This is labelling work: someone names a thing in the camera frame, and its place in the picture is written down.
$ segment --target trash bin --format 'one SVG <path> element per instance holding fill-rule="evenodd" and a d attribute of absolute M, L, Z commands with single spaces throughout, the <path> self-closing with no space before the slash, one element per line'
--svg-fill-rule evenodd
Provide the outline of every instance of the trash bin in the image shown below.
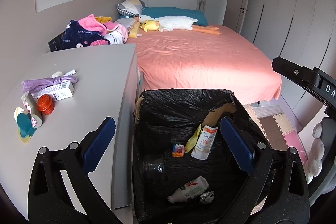
<path fill-rule="evenodd" d="M 149 90 L 137 102 L 133 145 L 134 209 L 140 224 L 193 223 L 216 221 L 239 192 L 247 173 L 241 171 L 224 141 L 220 128 L 206 160 L 172 157 L 173 144 L 186 145 L 200 124 L 215 127 L 225 116 L 249 132 L 255 141 L 268 143 L 261 130 L 232 92 L 228 90 L 169 89 Z M 164 171 L 159 177 L 147 178 L 142 171 L 146 155 L 162 155 Z M 214 191 L 210 204 L 200 198 L 170 204 L 167 197 L 183 184 L 199 177 Z M 269 176 L 261 201 L 266 197 L 272 177 Z"/>

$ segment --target silver bolt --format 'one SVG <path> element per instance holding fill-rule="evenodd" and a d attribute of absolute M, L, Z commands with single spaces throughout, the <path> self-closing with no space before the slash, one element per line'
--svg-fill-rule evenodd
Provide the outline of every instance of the silver bolt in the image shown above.
<path fill-rule="evenodd" d="M 44 154 L 47 151 L 47 149 L 45 147 L 41 147 L 39 150 L 40 154 Z"/>
<path fill-rule="evenodd" d="M 257 145 L 260 149 L 265 149 L 266 148 L 266 144 L 264 144 L 263 142 L 258 142 Z"/>
<path fill-rule="evenodd" d="M 75 142 L 73 142 L 73 143 L 71 143 L 71 144 L 69 145 L 69 148 L 70 148 L 71 150 L 75 150 L 77 147 L 78 147 L 78 143 L 75 143 Z"/>
<path fill-rule="evenodd" d="M 297 152 L 297 150 L 296 150 L 295 147 L 293 147 L 293 146 L 291 146 L 291 147 L 289 148 L 289 151 L 290 151 L 291 153 L 293 153 L 293 154 L 296 154 L 296 152 Z"/>

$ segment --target blue gripper pad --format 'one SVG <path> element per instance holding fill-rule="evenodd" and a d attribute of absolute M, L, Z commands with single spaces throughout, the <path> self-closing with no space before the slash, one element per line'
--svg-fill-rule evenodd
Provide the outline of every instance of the blue gripper pad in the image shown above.
<path fill-rule="evenodd" d="M 220 122 L 221 134 L 235 157 L 239 168 L 250 176 L 254 171 L 253 152 L 242 139 L 234 122 L 225 117 Z"/>
<path fill-rule="evenodd" d="M 83 171 L 85 174 L 96 170 L 101 157 L 109 146 L 116 131 L 114 119 L 107 119 L 96 131 L 96 137 L 83 155 Z"/>

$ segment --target red plastic cap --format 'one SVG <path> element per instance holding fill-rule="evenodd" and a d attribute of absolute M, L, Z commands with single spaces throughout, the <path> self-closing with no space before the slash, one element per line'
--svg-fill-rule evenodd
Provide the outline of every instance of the red plastic cap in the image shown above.
<path fill-rule="evenodd" d="M 53 99 L 47 94 L 42 95 L 37 100 L 37 108 L 39 111 L 41 111 L 45 115 L 51 114 L 54 110 Z"/>

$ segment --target pink blanket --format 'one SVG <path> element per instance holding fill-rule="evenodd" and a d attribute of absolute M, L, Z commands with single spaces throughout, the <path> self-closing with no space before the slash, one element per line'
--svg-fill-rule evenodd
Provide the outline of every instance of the pink blanket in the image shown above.
<path fill-rule="evenodd" d="M 271 61 L 236 32 L 218 27 L 222 35 L 141 30 L 141 37 L 129 38 L 145 90 L 226 89 L 242 104 L 278 99 L 281 77 Z"/>

